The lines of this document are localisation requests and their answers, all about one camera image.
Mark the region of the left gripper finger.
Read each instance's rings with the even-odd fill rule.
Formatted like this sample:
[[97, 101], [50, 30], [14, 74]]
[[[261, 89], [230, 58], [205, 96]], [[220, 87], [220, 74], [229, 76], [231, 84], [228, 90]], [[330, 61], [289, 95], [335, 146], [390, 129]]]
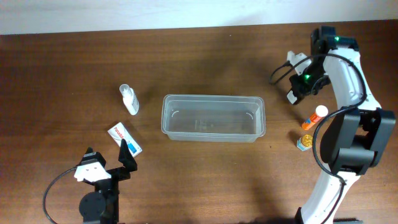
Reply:
[[95, 152], [91, 147], [89, 147], [85, 154], [83, 155], [78, 168], [92, 170], [92, 169], [102, 169], [105, 168], [106, 160], [101, 155], [100, 152]]
[[121, 162], [129, 172], [137, 170], [137, 162], [131, 155], [125, 139], [121, 140], [118, 161]]

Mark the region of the white Panadol medicine box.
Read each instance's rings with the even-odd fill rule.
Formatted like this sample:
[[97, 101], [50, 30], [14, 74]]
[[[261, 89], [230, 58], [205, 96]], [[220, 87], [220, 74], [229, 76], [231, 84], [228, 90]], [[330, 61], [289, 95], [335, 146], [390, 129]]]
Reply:
[[127, 147], [132, 157], [136, 157], [142, 152], [142, 148], [129, 134], [128, 130], [125, 128], [122, 122], [119, 122], [112, 128], [110, 128], [108, 130], [108, 134], [113, 138], [118, 146], [121, 146], [121, 141], [124, 139], [127, 143]]

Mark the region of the dark bottle white cap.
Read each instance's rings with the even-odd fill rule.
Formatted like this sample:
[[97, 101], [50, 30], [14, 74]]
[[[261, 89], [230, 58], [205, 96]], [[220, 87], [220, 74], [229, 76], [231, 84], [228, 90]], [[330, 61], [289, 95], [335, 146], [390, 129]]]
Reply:
[[289, 92], [287, 93], [287, 99], [288, 99], [289, 103], [292, 104], [292, 105], [296, 105], [298, 100], [299, 100], [296, 97], [296, 95], [295, 95], [293, 90], [289, 90]]

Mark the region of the orange Redoxon tube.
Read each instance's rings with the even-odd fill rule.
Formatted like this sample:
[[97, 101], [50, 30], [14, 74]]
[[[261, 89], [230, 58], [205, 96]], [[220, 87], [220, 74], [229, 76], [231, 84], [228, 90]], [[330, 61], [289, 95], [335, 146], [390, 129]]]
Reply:
[[328, 108], [324, 105], [319, 105], [315, 108], [315, 112], [307, 118], [301, 125], [302, 129], [309, 130], [312, 128], [319, 120], [328, 115]]

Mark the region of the white spray bottle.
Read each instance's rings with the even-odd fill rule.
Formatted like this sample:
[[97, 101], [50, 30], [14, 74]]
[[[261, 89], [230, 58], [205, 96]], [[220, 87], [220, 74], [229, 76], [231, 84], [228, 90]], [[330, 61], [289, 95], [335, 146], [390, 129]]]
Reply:
[[122, 84], [119, 91], [123, 97], [123, 103], [131, 115], [136, 115], [139, 111], [139, 102], [134, 90], [127, 84]]

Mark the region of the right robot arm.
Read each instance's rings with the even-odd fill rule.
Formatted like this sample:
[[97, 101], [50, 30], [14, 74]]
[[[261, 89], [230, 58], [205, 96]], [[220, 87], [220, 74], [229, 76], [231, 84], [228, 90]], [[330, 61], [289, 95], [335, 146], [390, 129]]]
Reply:
[[311, 54], [289, 54], [296, 71], [287, 94], [296, 105], [331, 84], [338, 110], [326, 115], [329, 127], [319, 145], [312, 146], [320, 176], [307, 202], [298, 208], [297, 223], [333, 223], [349, 188], [377, 166], [396, 124], [392, 111], [382, 109], [373, 97], [361, 69], [354, 38], [338, 36], [334, 27], [321, 26], [310, 38]]

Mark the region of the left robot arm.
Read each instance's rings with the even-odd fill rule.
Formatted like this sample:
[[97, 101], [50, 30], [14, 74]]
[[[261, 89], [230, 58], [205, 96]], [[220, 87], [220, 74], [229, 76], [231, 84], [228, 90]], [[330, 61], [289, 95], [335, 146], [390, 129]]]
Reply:
[[95, 188], [80, 201], [83, 223], [119, 223], [119, 183], [130, 179], [131, 172], [137, 170], [125, 139], [121, 141], [118, 161], [121, 167], [106, 170], [104, 157], [89, 147], [77, 165], [74, 178]]

